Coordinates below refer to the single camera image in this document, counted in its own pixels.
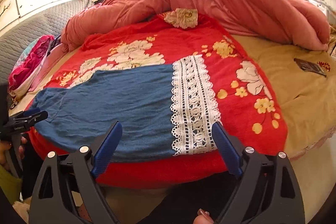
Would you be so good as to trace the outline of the left hand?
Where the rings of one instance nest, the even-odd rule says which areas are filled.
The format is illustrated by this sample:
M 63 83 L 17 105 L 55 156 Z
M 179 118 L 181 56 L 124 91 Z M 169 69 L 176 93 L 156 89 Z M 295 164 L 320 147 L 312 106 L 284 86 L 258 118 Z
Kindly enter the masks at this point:
M 21 158 L 21 160 L 24 158 L 25 156 L 25 144 L 27 143 L 27 139 L 25 137 L 21 137 L 21 145 L 18 148 L 18 153 L 19 156 Z M 6 151 L 8 151 L 9 149 L 11 149 L 12 144 L 8 141 L 3 141 L 1 140 L 1 144 L 0 144 L 0 164 L 1 166 L 3 166 L 3 168 L 7 171 L 10 172 L 10 166 L 9 163 L 7 162 L 6 159 Z

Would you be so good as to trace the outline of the right hand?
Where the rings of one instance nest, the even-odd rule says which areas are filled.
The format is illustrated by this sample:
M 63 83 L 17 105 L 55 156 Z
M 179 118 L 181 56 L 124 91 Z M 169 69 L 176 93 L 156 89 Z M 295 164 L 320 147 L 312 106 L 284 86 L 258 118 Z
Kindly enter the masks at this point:
M 198 216 L 194 219 L 193 224 L 213 224 L 214 220 L 210 217 L 208 211 L 198 210 Z

